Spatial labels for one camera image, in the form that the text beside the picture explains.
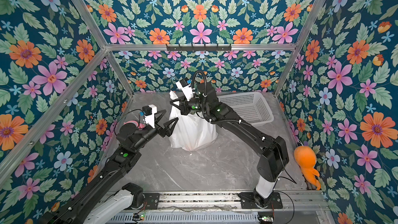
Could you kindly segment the white plastic bag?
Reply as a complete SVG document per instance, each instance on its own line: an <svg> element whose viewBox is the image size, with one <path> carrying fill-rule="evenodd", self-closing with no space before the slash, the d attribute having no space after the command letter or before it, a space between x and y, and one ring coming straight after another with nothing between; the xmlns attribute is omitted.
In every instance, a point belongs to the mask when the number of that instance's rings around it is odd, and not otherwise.
<svg viewBox="0 0 398 224"><path fill-rule="evenodd" d="M178 117L173 134L169 137L172 148L195 151L211 145L217 138L216 126L196 114L182 115L172 106L169 120Z"/></svg>

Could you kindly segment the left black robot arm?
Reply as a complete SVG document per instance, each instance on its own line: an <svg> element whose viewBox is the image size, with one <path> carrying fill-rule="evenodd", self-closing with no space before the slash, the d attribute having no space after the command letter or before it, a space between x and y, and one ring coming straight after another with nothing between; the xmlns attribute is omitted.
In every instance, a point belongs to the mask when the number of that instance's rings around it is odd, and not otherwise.
<svg viewBox="0 0 398 224"><path fill-rule="evenodd" d="M100 203L110 188L124 177L141 157L140 150L157 135L170 137L178 123L178 118L159 125L166 111L156 112L152 106L145 106L145 126L126 122L119 130L116 139L119 147L111 155L98 175L83 188L77 196L59 209L45 213L40 224L105 224L122 210L140 208L144 204L142 187L128 183L111 199Z"/></svg>

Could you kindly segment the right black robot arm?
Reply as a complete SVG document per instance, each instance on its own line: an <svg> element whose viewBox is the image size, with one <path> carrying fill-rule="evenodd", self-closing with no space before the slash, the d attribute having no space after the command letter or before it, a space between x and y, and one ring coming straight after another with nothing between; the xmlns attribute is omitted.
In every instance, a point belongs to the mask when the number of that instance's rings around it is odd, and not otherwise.
<svg viewBox="0 0 398 224"><path fill-rule="evenodd" d="M210 83L198 85L194 94L190 84L183 87L183 96L170 92L170 104L180 110L182 115L201 113L210 124L224 128L245 142L260 157L257 171L259 181L254 189L253 202L265 208L271 202L277 180L289 163L286 141L278 136L269 136L240 117L232 107L221 102Z"/></svg>

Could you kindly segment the pink alarm clock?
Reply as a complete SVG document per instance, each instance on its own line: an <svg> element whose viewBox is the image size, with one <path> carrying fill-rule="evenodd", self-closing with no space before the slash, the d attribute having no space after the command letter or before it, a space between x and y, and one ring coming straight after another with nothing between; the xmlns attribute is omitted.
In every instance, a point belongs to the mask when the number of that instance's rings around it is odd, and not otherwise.
<svg viewBox="0 0 398 224"><path fill-rule="evenodd" d="M136 120L126 121L123 124L129 124L129 123L134 124L140 130L146 127L146 125L144 123L139 123Z"/></svg>

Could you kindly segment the white perforated plastic basket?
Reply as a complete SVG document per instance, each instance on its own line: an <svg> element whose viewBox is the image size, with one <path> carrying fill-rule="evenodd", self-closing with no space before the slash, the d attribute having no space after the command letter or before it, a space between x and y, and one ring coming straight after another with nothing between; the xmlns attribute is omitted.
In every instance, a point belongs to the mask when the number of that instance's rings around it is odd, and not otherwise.
<svg viewBox="0 0 398 224"><path fill-rule="evenodd" d="M218 99L254 127L274 121L272 110L260 92L234 93L219 96Z"/></svg>

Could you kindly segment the orange plush toy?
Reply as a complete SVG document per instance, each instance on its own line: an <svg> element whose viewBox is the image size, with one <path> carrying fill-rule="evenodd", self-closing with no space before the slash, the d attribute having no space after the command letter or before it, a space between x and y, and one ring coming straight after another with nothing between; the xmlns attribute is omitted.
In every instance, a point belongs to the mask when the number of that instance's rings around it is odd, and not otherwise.
<svg viewBox="0 0 398 224"><path fill-rule="evenodd" d="M309 146L299 146L294 150L294 158L305 179L320 190L321 183L318 180L320 173L315 169L317 163L315 152Z"/></svg>

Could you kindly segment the black hook rail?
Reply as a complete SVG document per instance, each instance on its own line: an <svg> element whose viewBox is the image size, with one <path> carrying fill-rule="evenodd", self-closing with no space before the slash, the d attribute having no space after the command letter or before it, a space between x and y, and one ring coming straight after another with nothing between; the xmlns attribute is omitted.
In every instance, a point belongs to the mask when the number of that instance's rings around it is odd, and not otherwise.
<svg viewBox="0 0 398 224"><path fill-rule="evenodd" d="M196 52L196 51L208 51L208 52L218 52L218 51L232 51L232 45L220 45L220 44L203 44L203 45L166 45L167 51L186 51L186 52Z"/></svg>

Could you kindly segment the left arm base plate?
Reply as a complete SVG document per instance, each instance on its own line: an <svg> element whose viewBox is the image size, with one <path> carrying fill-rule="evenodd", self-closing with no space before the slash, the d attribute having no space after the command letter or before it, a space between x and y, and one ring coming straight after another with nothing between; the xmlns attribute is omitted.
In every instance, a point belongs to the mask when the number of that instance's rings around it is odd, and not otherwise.
<svg viewBox="0 0 398 224"><path fill-rule="evenodd" d="M157 209L160 202L159 193L139 193L134 196L133 202L128 209L144 211Z"/></svg>

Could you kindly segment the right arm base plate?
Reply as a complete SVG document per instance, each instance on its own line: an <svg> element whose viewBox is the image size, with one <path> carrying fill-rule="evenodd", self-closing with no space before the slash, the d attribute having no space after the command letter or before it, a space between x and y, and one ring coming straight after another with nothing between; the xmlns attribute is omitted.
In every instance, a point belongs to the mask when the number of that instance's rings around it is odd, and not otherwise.
<svg viewBox="0 0 398 224"><path fill-rule="evenodd" d="M257 192L241 192L238 194L242 209L282 209L280 194L272 192L268 198L263 198Z"/></svg>

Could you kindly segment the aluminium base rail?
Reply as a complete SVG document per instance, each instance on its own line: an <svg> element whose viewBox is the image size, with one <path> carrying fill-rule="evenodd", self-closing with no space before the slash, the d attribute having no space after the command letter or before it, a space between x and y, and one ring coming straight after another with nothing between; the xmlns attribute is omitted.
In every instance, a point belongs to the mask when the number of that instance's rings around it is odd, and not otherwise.
<svg viewBox="0 0 398 224"><path fill-rule="evenodd" d="M242 209L238 194L251 191L147 191L159 193L160 202L153 210L122 210L137 216L149 212L235 212L258 215L259 224L333 224L332 213L318 191L276 190L282 209Z"/></svg>

